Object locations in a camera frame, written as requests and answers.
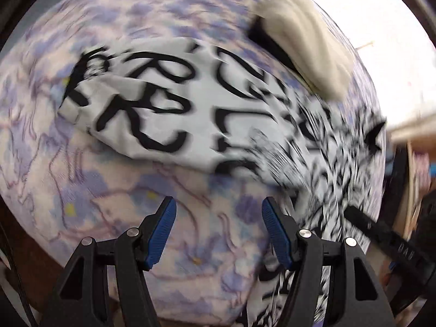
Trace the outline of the wooden shelf unit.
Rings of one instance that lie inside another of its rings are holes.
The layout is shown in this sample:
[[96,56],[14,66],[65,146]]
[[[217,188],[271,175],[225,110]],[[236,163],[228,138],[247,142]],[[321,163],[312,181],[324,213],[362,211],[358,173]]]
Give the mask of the wooden shelf unit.
[[421,199],[435,188],[430,174],[430,164],[435,162],[435,114],[395,126],[388,135],[394,146],[407,149],[409,172],[393,229],[408,240],[417,227]]

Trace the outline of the white black graffiti print jacket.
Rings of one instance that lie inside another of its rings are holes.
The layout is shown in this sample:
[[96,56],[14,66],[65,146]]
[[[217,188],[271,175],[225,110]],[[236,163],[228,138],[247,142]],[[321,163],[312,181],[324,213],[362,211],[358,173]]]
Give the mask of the white black graffiti print jacket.
[[293,280],[268,242],[266,196],[304,228],[368,240],[344,219],[379,211],[383,123],[352,117],[224,48],[152,38],[81,52],[58,113],[129,161],[130,202],[150,213],[172,196],[166,247],[153,240],[147,275],[160,316],[275,326]]

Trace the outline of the folded cream sweater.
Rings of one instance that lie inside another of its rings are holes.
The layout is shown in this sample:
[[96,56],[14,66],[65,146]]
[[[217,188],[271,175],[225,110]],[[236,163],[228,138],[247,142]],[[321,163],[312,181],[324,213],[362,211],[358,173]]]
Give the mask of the folded cream sweater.
[[261,0],[249,38],[299,75],[326,101],[344,101],[354,52],[328,26],[313,0]]

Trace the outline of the purple cat print blanket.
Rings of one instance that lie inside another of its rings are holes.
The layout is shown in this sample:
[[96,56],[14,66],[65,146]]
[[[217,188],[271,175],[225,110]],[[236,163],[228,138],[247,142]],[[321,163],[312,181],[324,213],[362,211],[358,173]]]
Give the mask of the purple cat print blanket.
[[146,274],[157,314],[214,326],[275,326],[293,276],[268,246],[261,203],[288,194],[255,181],[127,159],[56,114],[85,47],[110,38],[192,37],[223,47],[304,91],[246,38],[260,0],[58,0],[1,60],[1,197],[29,240],[14,256],[44,308],[56,269],[87,235],[114,238],[165,196],[177,220]]

